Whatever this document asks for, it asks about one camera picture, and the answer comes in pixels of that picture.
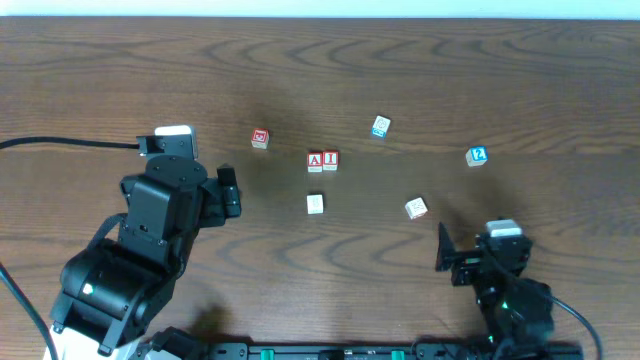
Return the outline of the red letter I block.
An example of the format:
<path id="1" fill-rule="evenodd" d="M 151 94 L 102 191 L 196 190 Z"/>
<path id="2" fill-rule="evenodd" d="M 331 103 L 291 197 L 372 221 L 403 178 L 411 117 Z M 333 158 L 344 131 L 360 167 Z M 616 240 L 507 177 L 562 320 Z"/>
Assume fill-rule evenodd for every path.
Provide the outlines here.
<path id="1" fill-rule="evenodd" d="M 322 165 L 324 171 L 337 171 L 339 166 L 339 152 L 324 151 Z"/>

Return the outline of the white block red side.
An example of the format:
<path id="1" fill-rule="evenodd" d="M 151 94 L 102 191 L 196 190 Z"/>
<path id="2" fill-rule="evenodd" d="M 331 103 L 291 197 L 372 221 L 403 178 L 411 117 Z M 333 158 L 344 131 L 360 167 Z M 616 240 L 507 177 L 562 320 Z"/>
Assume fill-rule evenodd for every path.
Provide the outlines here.
<path id="1" fill-rule="evenodd" d="M 422 197 L 417 197 L 405 204 L 405 210 L 411 220 L 422 217 L 428 213 L 428 208 Z"/>

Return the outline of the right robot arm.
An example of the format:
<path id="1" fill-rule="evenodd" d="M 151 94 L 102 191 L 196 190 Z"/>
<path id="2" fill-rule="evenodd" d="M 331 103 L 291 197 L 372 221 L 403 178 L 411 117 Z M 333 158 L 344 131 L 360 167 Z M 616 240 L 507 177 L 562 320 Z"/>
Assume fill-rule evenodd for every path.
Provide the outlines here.
<path id="1" fill-rule="evenodd" d="M 491 359 L 551 359 L 547 339 L 554 330 L 550 287 L 523 279 L 533 242 L 513 220 L 486 224 L 472 250 L 458 251 L 444 224 L 438 225 L 435 270 L 451 272 L 454 286 L 471 286 L 488 329 Z"/>

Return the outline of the blue number 2 block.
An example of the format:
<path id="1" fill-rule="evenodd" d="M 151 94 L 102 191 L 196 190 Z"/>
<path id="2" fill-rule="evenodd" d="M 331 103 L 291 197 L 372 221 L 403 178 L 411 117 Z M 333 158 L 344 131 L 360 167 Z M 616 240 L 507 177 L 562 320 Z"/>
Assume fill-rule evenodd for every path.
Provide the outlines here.
<path id="1" fill-rule="evenodd" d="M 475 146 L 468 149 L 465 159 L 469 167 L 482 166 L 488 161 L 488 152 L 484 146 Z"/>

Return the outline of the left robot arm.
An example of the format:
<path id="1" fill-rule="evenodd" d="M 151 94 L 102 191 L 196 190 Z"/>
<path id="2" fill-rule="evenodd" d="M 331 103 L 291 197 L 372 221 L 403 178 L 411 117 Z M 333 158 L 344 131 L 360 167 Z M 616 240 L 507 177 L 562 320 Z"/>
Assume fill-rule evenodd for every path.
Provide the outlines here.
<path id="1" fill-rule="evenodd" d="M 50 312 L 50 348 L 56 355 L 65 336 L 103 357 L 143 336 L 172 299 L 200 230 L 241 214 L 236 173 L 229 165 L 211 177 L 191 158 L 160 155 L 119 187 L 126 212 L 107 218 L 61 272 Z"/>

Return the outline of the red letter A block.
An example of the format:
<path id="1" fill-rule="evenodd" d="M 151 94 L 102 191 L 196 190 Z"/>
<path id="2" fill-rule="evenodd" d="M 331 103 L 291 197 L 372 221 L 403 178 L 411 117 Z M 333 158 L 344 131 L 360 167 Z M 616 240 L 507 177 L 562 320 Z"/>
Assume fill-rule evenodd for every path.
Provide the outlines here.
<path id="1" fill-rule="evenodd" d="M 309 152 L 307 154 L 307 171 L 309 173 L 323 171 L 323 154 L 321 152 Z"/>

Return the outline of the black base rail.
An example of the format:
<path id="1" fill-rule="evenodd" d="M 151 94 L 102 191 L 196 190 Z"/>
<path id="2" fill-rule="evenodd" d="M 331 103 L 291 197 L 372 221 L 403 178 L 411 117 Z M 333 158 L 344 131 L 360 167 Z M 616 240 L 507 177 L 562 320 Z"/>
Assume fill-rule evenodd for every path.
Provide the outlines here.
<path id="1" fill-rule="evenodd" d="M 170 327 L 138 345 L 128 357 L 134 360 L 582 360 L 584 354 L 576 345 L 561 343 L 515 349 L 501 348 L 488 341 L 464 344 L 433 338 L 420 338 L 410 345 L 204 343 L 182 330 Z"/>

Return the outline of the red picture block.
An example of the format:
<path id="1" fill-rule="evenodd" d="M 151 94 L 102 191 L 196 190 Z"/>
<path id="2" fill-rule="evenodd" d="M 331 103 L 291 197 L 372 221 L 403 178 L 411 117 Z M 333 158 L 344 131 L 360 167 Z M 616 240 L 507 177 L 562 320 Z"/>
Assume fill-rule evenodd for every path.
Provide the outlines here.
<path id="1" fill-rule="evenodd" d="M 267 149 L 270 141 L 269 131 L 264 128 L 256 128 L 251 137 L 251 144 L 254 148 Z"/>

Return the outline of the plain white centre block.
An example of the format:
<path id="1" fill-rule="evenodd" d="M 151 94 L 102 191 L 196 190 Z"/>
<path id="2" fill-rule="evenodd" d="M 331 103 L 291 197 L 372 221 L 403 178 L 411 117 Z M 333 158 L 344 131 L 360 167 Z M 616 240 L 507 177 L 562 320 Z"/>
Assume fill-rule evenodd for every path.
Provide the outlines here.
<path id="1" fill-rule="evenodd" d="M 324 212 L 324 201 L 322 194 L 311 194 L 306 197 L 307 213 L 309 215 L 322 214 Z"/>

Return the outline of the blue and white block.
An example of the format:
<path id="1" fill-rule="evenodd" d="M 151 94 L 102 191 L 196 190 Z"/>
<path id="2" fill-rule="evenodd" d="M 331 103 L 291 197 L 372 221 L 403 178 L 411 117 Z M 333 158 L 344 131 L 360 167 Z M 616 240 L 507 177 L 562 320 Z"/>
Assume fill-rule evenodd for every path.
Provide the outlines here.
<path id="1" fill-rule="evenodd" d="M 371 134 L 379 138 L 385 138 L 391 125 L 391 120 L 378 115 L 371 128 Z"/>

